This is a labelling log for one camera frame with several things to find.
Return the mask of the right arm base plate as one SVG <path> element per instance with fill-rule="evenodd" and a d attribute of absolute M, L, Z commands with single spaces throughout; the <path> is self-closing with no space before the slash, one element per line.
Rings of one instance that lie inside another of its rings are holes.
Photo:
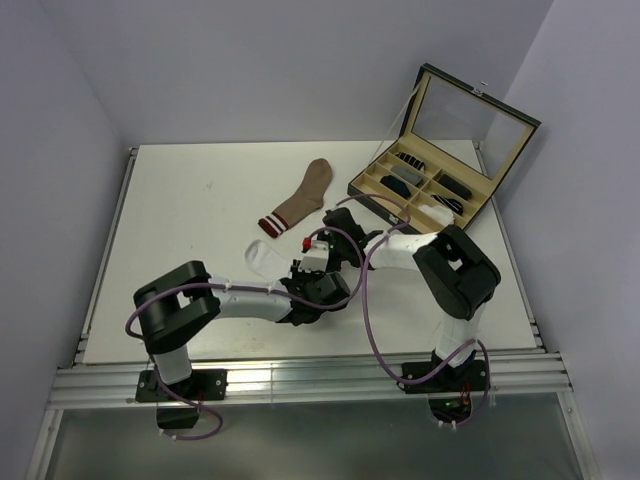
<path fill-rule="evenodd" d="M 432 361 L 405 362 L 401 365 L 402 378 L 405 380 L 421 378 L 430 373 L 435 366 L 436 364 Z M 457 368 L 446 366 L 434 377 L 420 384 L 409 385 L 397 382 L 396 385 L 407 394 L 470 393 L 483 391 L 486 380 L 486 362 L 472 359 Z"/>

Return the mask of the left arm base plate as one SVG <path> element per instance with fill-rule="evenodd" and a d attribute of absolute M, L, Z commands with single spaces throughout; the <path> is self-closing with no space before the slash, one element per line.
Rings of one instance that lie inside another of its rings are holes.
<path fill-rule="evenodd" d="M 227 371 L 224 369 L 197 369 L 191 376 L 167 387 L 190 401 L 221 401 L 225 398 Z M 153 370 L 140 373 L 135 393 L 137 403 L 159 403 L 174 401 L 158 383 Z"/>

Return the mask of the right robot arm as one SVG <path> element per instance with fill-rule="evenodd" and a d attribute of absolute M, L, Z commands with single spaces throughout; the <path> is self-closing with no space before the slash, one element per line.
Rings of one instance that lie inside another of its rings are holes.
<path fill-rule="evenodd" d="M 455 225 L 428 234 L 367 234 L 345 207 L 327 211 L 323 224 L 345 231 L 358 246 L 335 246 L 330 260 L 337 266 L 348 261 L 358 267 L 362 257 L 369 271 L 402 269 L 422 275 L 443 312 L 431 354 L 433 378 L 443 389 L 457 388 L 475 361 L 480 318 L 501 282 L 494 263 Z"/>

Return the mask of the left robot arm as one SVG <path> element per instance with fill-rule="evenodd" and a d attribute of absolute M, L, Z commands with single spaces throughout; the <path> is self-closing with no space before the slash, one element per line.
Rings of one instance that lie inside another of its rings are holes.
<path fill-rule="evenodd" d="M 159 374 L 159 388 L 183 399 L 195 386 L 187 343 L 216 319 L 254 318 L 294 326 L 312 324 L 338 311 L 351 291 L 337 272 L 294 269 L 273 283 L 237 284 L 210 275 L 201 261 L 189 261 L 133 294 L 136 307 L 125 331 L 138 320 L 147 354 Z"/>

